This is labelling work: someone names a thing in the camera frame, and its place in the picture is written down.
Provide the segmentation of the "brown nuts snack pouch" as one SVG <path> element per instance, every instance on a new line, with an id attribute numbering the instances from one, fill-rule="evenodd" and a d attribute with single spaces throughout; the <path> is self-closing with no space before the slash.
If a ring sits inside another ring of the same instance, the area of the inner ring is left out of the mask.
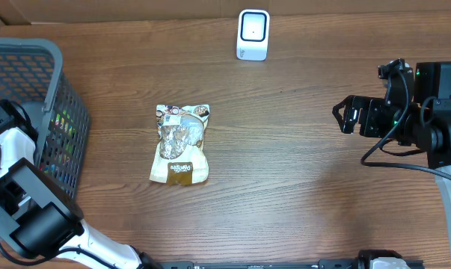
<path id="1" fill-rule="evenodd" d="M 166 185 L 194 185 L 205 182 L 209 164 L 203 153 L 210 106 L 157 105 L 159 143 L 149 180 Z"/>

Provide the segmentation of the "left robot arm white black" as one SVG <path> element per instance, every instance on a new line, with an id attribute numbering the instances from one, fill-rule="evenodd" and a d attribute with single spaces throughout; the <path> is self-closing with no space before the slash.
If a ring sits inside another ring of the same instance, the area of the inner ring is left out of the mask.
<path id="1" fill-rule="evenodd" d="M 22 266 L 60 258 L 89 268 L 160 268 L 88 225 L 70 196 L 35 167 L 37 137 L 24 108 L 0 100 L 0 253 Z"/>

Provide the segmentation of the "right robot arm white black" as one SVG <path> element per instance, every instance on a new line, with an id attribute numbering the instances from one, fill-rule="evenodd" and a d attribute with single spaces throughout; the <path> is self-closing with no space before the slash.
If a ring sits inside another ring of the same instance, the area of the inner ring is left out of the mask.
<path id="1" fill-rule="evenodd" d="M 434 175 L 447 219 L 451 256 L 451 61 L 422 62 L 411 68 L 399 58 L 377 68 L 386 93 L 382 98 L 347 96 L 332 109 L 340 130 L 359 125 L 363 137 L 378 143 L 361 158 L 368 167 L 416 170 Z M 400 156 L 427 155 L 427 165 L 369 161 L 390 142 L 415 146 Z"/>

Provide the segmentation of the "white barcode scanner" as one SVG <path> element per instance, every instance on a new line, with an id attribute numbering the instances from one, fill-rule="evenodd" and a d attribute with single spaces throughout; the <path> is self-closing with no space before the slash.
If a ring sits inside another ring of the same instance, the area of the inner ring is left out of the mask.
<path id="1" fill-rule="evenodd" d="M 269 47 L 270 16 L 266 10 L 244 9 L 239 14 L 236 57 L 242 61 L 264 61 Z"/>

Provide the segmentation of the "grey plastic mesh basket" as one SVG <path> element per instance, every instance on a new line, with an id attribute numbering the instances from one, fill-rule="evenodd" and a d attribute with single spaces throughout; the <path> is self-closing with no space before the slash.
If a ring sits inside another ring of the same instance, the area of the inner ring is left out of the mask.
<path id="1" fill-rule="evenodd" d="M 34 165 L 75 201 L 90 115 L 44 39 L 0 37 L 0 100 L 22 106 L 38 133 Z"/>

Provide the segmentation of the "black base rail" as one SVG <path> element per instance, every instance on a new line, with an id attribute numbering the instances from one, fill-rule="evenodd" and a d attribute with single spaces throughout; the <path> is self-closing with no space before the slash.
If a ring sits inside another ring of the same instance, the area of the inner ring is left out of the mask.
<path id="1" fill-rule="evenodd" d="M 394 250 L 360 250 L 355 258 L 317 262 L 160 262 L 163 269 L 425 269 L 422 260 L 405 260 Z"/>

